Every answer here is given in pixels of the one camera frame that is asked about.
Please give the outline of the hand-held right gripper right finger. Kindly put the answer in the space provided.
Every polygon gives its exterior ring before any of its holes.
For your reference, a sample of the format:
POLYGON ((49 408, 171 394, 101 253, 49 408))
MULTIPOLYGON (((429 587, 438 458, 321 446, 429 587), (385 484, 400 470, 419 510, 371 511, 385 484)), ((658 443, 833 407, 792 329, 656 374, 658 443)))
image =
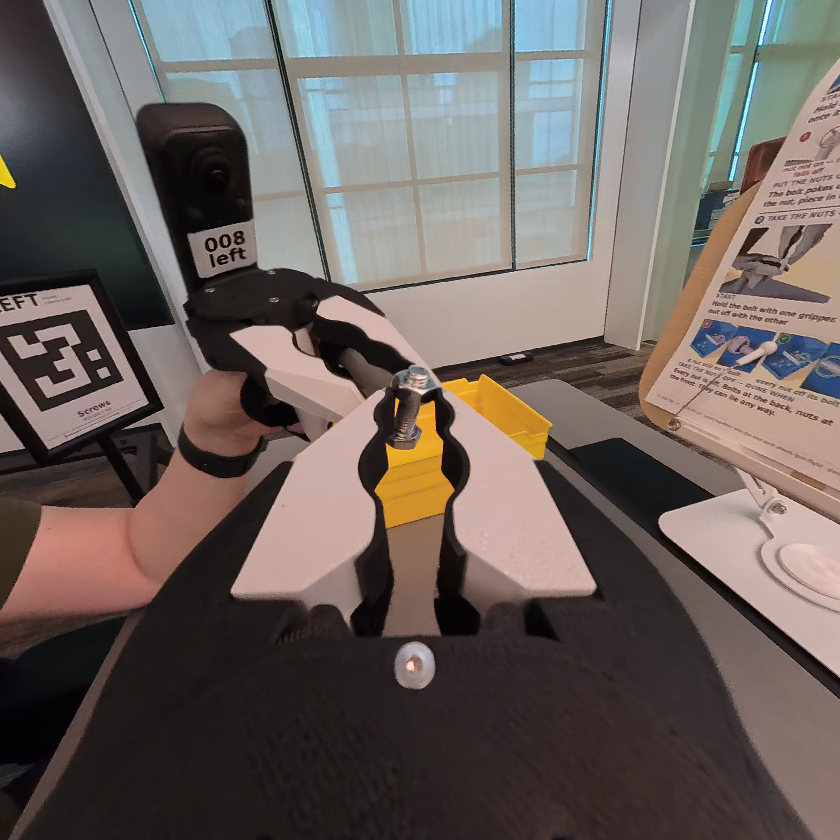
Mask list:
POLYGON ((443 636, 475 635, 495 606, 582 598, 596 582, 542 463, 455 394, 434 395, 445 510, 434 612, 443 636))

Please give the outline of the yellow plastic bin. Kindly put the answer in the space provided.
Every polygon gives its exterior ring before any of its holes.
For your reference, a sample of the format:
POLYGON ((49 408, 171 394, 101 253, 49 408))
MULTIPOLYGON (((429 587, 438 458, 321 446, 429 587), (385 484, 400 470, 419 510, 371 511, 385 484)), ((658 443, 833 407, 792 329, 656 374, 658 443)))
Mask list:
MULTIPOLYGON (((476 381, 460 379, 443 387, 532 457, 544 457, 551 422, 502 385, 483 374, 476 381)), ((376 488, 388 529, 443 514, 453 493, 442 472, 444 445, 436 430, 434 404, 421 409, 417 425, 422 435, 414 449, 387 449, 389 469, 376 488)))

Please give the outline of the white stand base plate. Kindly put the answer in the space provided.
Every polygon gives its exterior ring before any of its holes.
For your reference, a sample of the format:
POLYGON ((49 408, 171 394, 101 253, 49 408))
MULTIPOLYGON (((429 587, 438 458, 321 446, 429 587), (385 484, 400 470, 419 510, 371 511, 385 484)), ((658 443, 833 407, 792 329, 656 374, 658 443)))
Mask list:
POLYGON ((747 489, 662 514, 662 533, 837 678, 838 523, 745 477, 747 489))

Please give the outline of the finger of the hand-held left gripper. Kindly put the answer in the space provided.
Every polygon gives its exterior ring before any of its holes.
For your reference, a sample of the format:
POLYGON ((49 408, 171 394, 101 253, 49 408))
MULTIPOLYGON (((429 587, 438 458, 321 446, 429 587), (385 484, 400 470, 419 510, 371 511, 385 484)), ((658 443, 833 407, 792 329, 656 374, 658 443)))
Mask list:
POLYGON ((344 297, 321 301, 313 315, 313 332, 321 353, 351 350, 369 366, 395 374, 412 365, 431 371, 419 352, 378 311, 344 297))
POLYGON ((230 335, 257 362, 268 392, 293 406, 302 425, 336 424, 365 401, 357 386, 301 351, 281 325, 251 325, 230 335))

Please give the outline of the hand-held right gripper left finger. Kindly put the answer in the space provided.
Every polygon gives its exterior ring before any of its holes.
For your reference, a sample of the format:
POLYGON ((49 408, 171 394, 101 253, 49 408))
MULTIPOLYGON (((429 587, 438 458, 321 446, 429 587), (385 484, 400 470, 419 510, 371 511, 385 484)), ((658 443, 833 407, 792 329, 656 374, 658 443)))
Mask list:
POLYGON ((384 389, 293 461, 231 595, 334 606, 358 636, 381 636, 394 573, 383 505, 395 397, 384 389))

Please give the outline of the black wristband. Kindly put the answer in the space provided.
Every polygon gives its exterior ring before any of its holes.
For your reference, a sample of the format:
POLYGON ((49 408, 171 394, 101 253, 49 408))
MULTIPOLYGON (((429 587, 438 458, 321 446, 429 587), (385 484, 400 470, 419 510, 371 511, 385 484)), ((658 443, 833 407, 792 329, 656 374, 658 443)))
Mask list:
POLYGON ((222 480, 246 476, 254 467, 259 455, 265 450, 263 437, 257 445, 244 455, 218 455, 197 447, 181 427, 177 438, 177 450, 184 461, 197 471, 222 480))

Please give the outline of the steel hex bolt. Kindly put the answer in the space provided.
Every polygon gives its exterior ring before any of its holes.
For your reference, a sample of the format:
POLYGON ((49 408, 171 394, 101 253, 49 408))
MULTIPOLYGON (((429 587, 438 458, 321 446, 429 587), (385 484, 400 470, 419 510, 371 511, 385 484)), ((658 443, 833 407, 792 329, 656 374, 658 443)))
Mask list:
POLYGON ((417 424, 417 419, 422 408, 433 401, 437 390, 427 395, 430 397, 428 401, 420 402, 414 395, 409 395, 406 400, 400 400, 391 388, 396 405, 392 432, 386 441, 390 447, 396 450, 412 450, 417 446, 423 433, 417 424))

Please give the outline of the black monitor screen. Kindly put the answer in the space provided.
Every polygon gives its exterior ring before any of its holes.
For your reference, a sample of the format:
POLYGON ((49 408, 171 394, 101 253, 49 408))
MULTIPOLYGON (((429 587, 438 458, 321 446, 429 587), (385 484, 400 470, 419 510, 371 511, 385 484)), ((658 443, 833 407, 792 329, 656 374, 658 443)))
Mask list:
POLYGON ((1 9, 2 280, 96 270, 128 329, 173 323, 44 3, 1 9))

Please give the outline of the printed instruction sheet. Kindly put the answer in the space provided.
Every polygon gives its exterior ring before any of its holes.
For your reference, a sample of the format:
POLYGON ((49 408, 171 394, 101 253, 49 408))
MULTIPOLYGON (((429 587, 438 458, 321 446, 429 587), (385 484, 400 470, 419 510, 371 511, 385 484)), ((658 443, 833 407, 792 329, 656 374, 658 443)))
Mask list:
POLYGON ((838 63, 707 245, 650 411, 793 469, 838 476, 838 63))

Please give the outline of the large grid window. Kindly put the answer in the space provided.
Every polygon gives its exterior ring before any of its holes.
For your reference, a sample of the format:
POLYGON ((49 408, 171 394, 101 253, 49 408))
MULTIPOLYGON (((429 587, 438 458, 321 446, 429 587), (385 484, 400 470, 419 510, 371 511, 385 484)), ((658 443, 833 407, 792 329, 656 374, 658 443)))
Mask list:
POLYGON ((611 2, 130 2, 248 140, 267 263, 388 288, 592 252, 611 2))

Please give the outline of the person's left hand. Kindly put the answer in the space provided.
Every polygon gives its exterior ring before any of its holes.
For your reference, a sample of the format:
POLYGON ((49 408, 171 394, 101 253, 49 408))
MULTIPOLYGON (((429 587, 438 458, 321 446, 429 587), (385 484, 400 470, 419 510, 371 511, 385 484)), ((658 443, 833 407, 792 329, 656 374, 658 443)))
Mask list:
POLYGON ((223 457, 250 454, 261 438, 281 430, 301 433, 302 426, 267 426, 249 417, 241 403, 246 381, 242 372, 210 371, 198 378, 185 410, 182 427, 203 452, 223 457))

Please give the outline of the clear acrylic sheet holder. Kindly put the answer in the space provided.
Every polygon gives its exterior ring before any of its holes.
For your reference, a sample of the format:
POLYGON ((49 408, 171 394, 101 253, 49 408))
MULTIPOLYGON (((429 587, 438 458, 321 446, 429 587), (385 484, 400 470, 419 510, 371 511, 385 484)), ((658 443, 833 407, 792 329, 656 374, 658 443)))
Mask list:
POLYGON ((679 438, 728 462, 733 468, 761 479, 787 497, 814 508, 838 508, 838 490, 744 444, 714 434, 682 416, 682 412, 670 415, 666 427, 679 438))

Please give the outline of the framed marker sign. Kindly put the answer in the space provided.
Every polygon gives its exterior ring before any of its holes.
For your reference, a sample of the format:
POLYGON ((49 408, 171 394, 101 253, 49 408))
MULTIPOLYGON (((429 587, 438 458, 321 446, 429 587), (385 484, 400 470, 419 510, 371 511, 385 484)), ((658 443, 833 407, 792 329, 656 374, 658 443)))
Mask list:
POLYGON ((2 281, 1 408, 38 466, 96 445, 146 494, 114 435, 163 403, 96 270, 2 281))

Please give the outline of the person's left forearm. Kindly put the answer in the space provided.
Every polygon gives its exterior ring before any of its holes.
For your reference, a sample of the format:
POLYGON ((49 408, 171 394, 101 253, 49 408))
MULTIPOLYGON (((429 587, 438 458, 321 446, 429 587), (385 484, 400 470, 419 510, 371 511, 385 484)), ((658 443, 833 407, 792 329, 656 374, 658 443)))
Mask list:
POLYGON ((219 479, 175 453, 133 508, 42 507, 3 624, 120 613, 151 602, 195 547, 243 499, 247 479, 219 479))

